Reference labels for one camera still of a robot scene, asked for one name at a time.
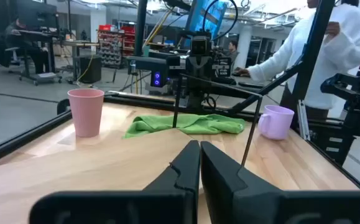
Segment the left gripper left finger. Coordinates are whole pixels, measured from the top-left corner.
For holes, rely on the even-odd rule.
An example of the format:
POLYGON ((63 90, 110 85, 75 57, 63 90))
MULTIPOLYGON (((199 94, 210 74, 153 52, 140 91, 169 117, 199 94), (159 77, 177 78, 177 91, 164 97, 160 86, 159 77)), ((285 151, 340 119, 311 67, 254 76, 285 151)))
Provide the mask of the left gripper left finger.
POLYGON ((200 145, 190 141, 142 190, 63 191, 32 206, 29 224, 194 224, 200 145))

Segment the red parts bin rack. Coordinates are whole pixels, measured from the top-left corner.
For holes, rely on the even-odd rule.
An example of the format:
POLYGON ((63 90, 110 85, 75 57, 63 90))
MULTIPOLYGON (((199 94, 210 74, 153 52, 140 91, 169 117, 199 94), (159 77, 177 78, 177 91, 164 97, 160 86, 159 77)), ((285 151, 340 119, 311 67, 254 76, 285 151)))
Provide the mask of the red parts bin rack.
POLYGON ((104 67, 123 68, 127 56, 134 53, 135 27, 99 25, 97 54, 101 57, 104 67))

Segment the green microfibre cloth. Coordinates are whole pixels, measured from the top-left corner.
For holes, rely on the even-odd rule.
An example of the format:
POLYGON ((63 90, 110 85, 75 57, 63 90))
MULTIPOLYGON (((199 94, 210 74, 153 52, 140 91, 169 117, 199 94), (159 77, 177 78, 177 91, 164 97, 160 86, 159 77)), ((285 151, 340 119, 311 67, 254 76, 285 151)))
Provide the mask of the green microfibre cloth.
MULTIPOLYGON (((172 129, 173 119, 174 115, 137 116, 134 118, 123 138, 128 139, 172 129)), ((243 119, 229 118, 218 114, 179 114, 176 124, 176 128, 185 134, 239 134, 244 131, 245 127, 246 122, 243 119)))

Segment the lilac plastic mug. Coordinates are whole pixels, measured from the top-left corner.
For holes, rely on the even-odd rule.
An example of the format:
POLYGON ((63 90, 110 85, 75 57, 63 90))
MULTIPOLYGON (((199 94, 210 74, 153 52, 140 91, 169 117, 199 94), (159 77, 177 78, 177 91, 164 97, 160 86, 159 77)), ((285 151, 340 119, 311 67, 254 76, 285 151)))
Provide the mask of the lilac plastic mug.
POLYGON ((259 132, 268 139, 286 139, 294 114, 293 110, 281 106, 264 106, 264 113, 258 122, 259 132))

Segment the black cube box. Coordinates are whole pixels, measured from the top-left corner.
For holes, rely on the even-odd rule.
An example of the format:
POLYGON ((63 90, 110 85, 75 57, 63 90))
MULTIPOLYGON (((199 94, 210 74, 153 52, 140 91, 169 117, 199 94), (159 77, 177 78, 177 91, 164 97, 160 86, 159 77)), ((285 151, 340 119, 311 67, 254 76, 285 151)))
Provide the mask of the black cube box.
POLYGON ((75 58, 74 81, 92 84, 101 80, 102 58, 100 55, 81 55, 75 58))

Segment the pink ribbed tumbler cup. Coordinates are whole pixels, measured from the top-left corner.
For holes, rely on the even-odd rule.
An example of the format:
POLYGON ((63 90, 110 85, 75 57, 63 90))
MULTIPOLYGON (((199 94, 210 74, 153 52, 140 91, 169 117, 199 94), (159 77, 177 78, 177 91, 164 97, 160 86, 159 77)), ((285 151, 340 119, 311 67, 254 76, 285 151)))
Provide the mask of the pink ribbed tumbler cup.
POLYGON ((81 138, 99 134, 103 109, 104 91, 80 88, 68 91, 75 133, 81 138))

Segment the black box with blue lights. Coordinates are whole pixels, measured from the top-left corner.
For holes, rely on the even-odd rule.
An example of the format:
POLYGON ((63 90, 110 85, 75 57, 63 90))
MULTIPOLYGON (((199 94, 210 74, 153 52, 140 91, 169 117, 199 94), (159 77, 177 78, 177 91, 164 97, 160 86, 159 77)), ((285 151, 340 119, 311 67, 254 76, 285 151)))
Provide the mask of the black box with blue lights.
POLYGON ((171 69, 172 66, 180 66, 179 56, 167 58, 128 56, 130 62, 135 62, 135 69, 151 71, 150 85, 162 88, 171 78, 177 78, 179 72, 171 69))

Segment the black computer monitor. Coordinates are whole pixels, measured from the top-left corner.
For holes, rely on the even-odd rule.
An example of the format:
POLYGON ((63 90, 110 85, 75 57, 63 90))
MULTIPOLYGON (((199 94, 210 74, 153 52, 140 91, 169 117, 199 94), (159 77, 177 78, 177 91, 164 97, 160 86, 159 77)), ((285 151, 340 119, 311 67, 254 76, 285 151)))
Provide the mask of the black computer monitor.
POLYGON ((17 0, 17 16, 29 29, 57 27, 57 7, 34 0, 17 0))

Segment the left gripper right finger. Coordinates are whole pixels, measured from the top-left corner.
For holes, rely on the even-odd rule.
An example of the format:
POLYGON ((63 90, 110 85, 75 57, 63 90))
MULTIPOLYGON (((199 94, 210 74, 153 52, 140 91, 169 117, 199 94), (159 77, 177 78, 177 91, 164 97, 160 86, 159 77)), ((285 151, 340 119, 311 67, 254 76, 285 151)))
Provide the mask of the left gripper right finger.
POLYGON ((213 224, 360 224, 360 191, 281 190, 210 142, 200 146, 213 224))

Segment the black rolling desk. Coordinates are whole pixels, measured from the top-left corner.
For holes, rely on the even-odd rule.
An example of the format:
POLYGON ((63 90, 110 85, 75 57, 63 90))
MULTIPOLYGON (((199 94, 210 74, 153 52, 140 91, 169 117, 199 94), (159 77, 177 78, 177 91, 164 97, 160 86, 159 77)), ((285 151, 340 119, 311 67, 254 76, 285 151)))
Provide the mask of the black rolling desk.
POLYGON ((19 50, 23 53, 24 63, 25 63, 25 72, 19 77, 19 80, 22 80, 23 77, 32 80, 34 85, 37 86, 41 81, 54 81, 56 78, 58 82, 62 82, 62 77, 55 74, 55 61, 53 53, 53 38, 58 39, 59 35, 56 32, 40 32, 40 31, 31 31, 31 30, 20 30, 19 31, 23 36, 27 37, 30 41, 36 42, 40 48, 47 49, 48 52, 48 62, 50 66, 50 72, 40 73, 31 75, 29 72, 29 62, 27 60, 28 54, 26 50, 19 50))

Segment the black aluminium rig frame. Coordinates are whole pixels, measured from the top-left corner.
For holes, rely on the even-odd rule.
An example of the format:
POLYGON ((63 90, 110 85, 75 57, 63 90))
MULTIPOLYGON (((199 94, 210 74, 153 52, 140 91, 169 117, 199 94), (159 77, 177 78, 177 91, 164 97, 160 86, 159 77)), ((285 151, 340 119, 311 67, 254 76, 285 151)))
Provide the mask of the black aluminium rig frame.
MULTIPOLYGON (((335 0, 320 0, 319 5, 316 8, 316 13, 313 19, 312 26, 310 28, 310 33, 307 39, 306 44, 303 47, 303 52, 298 60, 295 62, 295 65, 288 68, 284 71, 278 79, 272 81, 266 85, 266 94, 272 91, 274 88, 278 87, 281 83, 287 81, 292 76, 296 75, 297 80, 295 82, 295 87, 293 89, 293 97, 297 104, 298 109, 298 124, 299 127, 297 131, 300 134, 301 138, 305 138, 305 142, 308 143, 308 147, 314 149, 316 152, 319 152, 323 158, 325 158, 332 168, 335 168, 342 176, 347 178, 350 182, 353 183, 356 187, 360 189, 360 181, 353 177, 348 171, 343 169, 341 165, 335 162, 330 158, 325 152, 323 152, 318 146, 310 140, 310 132, 304 131, 304 128, 307 128, 309 125, 315 127, 321 127, 323 129, 329 130, 339 130, 338 124, 328 123, 326 121, 317 121, 317 120, 308 120, 307 116, 304 115, 305 110, 302 108, 301 104, 304 103, 304 98, 307 94, 308 86, 312 77, 313 69, 315 68, 316 60, 321 48, 325 30, 329 23, 329 19, 332 13, 332 10, 335 6, 335 0)), ((57 115, 55 118, 38 125, 28 131, 25 131, 13 138, 10 138, 7 141, 0 143, 0 159, 4 156, 14 152, 22 146, 30 143, 32 140, 41 137, 42 135, 48 133, 57 126, 63 124, 64 122, 72 119, 72 112, 70 110, 64 111, 63 113, 57 115)))

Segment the person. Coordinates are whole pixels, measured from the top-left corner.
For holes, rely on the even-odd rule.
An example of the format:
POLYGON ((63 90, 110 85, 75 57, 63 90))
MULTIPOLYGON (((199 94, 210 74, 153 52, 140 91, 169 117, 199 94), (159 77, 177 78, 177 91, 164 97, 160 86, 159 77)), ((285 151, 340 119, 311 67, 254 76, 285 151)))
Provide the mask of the person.
POLYGON ((238 56, 238 42, 235 40, 230 40, 228 45, 228 53, 227 56, 231 59, 231 66, 234 66, 235 60, 238 56))
MULTIPOLYGON (((307 42, 314 16, 299 21, 284 43, 265 62, 248 68, 236 68, 234 73, 263 82, 290 68, 301 56, 307 42)), ((315 68, 305 96, 309 118, 326 118, 337 101, 334 95, 322 93, 321 84, 336 75, 360 66, 360 8, 359 0, 341 0, 332 10, 326 27, 315 68)))
POLYGON ((5 29, 7 47, 19 47, 26 50, 33 60, 36 74, 50 72, 47 49, 40 48, 36 42, 30 41, 19 32, 20 30, 26 30, 26 25, 16 17, 5 29))

